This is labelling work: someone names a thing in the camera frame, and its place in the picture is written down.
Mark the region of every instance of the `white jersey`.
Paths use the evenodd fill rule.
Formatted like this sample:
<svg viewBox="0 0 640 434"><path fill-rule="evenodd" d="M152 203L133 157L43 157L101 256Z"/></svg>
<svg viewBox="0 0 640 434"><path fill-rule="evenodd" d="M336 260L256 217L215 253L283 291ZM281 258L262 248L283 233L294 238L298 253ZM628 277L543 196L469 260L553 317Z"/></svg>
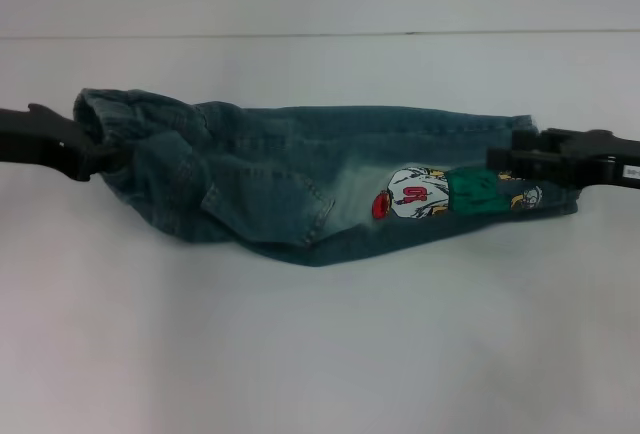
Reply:
<svg viewBox="0 0 640 434"><path fill-rule="evenodd" d="M391 208L400 217L421 219L429 216L434 207L449 205L447 179L442 172L426 167L409 167L396 172L388 192Z"/></svg>

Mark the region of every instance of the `jeans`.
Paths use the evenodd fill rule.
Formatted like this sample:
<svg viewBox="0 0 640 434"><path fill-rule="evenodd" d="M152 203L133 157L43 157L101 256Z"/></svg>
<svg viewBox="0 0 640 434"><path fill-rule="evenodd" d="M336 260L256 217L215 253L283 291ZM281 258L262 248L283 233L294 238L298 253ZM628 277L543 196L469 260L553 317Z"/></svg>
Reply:
<svg viewBox="0 0 640 434"><path fill-rule="evenodd" d="M103 177L152 226L297 264L577 210L578 191L482 167L487 148L508 146L514 129L535 130L528 116L242 109L113 90L82 91L74 115L94 142L133 150L130 164Z"/></svg>

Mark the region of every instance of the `blue denim jeans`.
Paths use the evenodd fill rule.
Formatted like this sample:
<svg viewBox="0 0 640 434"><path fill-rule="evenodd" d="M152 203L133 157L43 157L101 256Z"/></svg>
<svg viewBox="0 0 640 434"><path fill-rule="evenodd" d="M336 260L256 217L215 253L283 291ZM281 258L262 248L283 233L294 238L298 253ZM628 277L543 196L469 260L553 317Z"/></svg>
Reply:
<svg viewBox="0 0 640 434"><path fill-rule="evenodd" d="M189 242L237 241L298 264L360 259L577 210L577 191L497 173L489 177L508 198L505 209L463 215L451 208L450 185L469 184L456 173L481 168L487 148L508 146L514 129L535 129L528 116L242 109L84 90L75 118L96 143L133 149L129 165L103 177L154 227Z"/></svg>

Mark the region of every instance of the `red patch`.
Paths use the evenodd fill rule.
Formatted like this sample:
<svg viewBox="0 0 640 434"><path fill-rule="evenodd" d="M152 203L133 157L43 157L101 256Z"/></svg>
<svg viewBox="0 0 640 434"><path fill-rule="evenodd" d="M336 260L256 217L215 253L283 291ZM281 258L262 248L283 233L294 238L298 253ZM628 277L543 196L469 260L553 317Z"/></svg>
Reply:
<svg viewBox="0 0 640 434"><path fill-rule="evenodd" d="M374 219L383 219L387 217L391 210L391 196L388 191L382 191L373 201L371 213Z"/></svg>

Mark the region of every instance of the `red number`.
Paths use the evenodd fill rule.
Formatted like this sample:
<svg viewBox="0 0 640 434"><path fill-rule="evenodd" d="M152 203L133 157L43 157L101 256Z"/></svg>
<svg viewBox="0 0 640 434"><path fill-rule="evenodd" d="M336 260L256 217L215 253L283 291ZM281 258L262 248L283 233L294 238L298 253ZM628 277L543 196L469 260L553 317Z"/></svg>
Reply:
<svg viewBox="0 0 640 434"><path fill-rule="evenodd" d="M403 204L409 204L414 201L426 201L427 200L427 188L426 187L405 187L402 191L405 198L402 200Z"/></svg>

